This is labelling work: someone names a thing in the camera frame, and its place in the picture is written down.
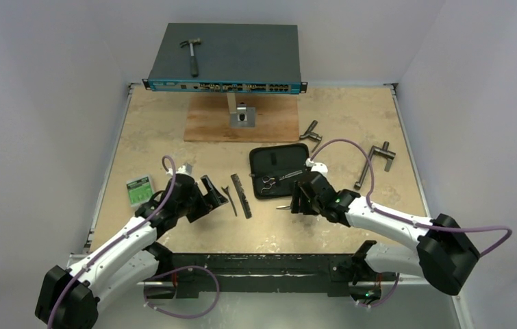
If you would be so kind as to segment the black hair clip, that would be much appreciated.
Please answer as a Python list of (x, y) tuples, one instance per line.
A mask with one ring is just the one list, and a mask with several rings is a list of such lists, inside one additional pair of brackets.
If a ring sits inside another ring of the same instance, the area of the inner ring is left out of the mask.
[(231, 193), (229, 192), (229, 186), (221, 187), (221, 190), (224, 192), (224, 194), (226, 194), (228, 202), (231, 204), (231, 207), (233, 209), (234, 216), (237, 217), (238, 216), (238, 212), (236, 210), (236, 206), (235, 206), (234, 201), (232, 199)]

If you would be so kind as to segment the black hair comb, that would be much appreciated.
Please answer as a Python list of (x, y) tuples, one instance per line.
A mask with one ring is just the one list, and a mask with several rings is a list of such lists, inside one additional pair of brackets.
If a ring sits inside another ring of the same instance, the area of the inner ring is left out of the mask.
[(252, 217), (250, 204), (249, 204), (247, 196), (244, 192), (244, 189), (242, 187), (242, 183), (240, 181), (238, 174), (236, 174), (236, 173), (231, 174), (231, 180), (234, 183), (236, 193), (237, 193), (240, 203), (242, 205), (244, 216), (246, 219), (250, 219)]

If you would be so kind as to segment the black zip tool case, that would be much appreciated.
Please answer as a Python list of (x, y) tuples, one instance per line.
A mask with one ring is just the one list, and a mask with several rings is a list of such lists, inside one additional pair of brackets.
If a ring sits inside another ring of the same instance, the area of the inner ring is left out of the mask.
[(249, 152), (249, 164), (253, 193), (258, 200), (276, 199), (292, 195), (297, 176), (282, 180), (271, 190), (261, 192), (262, 177), (282, 176), (292, 171), (305, 171), (305, 161), (310, 151), (306, 144), (295, 143), (272, 147), (258, 147)]

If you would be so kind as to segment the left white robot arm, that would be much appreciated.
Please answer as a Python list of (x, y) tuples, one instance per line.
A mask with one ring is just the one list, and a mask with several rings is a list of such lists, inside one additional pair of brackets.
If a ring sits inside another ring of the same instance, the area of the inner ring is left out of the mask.
[(54, 266), (45, 274), (35, 316), (48, 328), (92, 328), (108, 304), (141, 281), (169, 279), (177, 283), (180, 271), (173, 253), (158, 239), (182, 217), (190, 223), (227, 204), (204, 175), (202, 193), (195, 180), (183, 173), (154, 193), (108, 242), (70, 267)]

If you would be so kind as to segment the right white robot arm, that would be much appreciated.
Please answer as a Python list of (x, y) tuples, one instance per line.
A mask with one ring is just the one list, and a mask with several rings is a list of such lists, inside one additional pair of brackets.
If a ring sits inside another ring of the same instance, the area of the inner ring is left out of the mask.
[(379, 204), (368, 205), (355, 191), (335, 190), (319, 172), (304, 173), (295, 181), (290, 209), (395, 242), (365, 241), (352, 256), (354, 281), (375, 273), (407, 274), (424, 278), (444, 294), (458, 295), (483, 255), (454, 218), (444, 214), (435, 219), (415, 217)]

